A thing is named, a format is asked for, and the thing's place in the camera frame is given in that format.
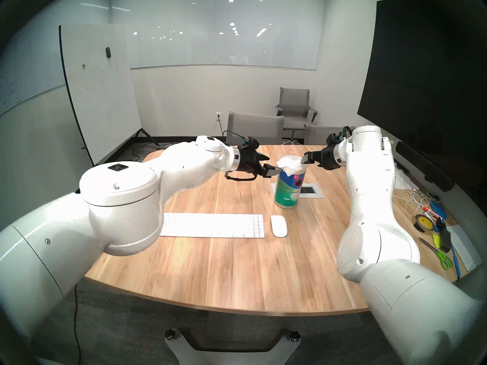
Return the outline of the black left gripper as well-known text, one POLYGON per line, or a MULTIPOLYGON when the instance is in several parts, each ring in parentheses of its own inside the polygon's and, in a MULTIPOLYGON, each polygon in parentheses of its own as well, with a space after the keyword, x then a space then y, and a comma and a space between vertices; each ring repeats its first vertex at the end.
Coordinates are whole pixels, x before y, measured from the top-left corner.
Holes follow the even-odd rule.
POLYGON ((259 175, 263 178, 271 178, 282 172, 282 169, 279 167, 269 164, 264 164, 262 166, 260 162, 270 158, 263 153, 258 152, 256 149, 238 147, 238 151, 240 153, 238 171, 259 175))

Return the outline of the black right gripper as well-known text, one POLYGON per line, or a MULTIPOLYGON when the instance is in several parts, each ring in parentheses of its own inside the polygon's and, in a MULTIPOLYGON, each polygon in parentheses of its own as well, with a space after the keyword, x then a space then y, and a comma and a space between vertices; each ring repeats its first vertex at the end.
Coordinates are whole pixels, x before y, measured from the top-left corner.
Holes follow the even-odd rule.
POLYGON ((321 151, 308 151, 302 158, 302 164, 315 164, 323 169, 338 169, 341 167, 340 161, 335 157, 335 149, 338 144, 330 144, 321 151))

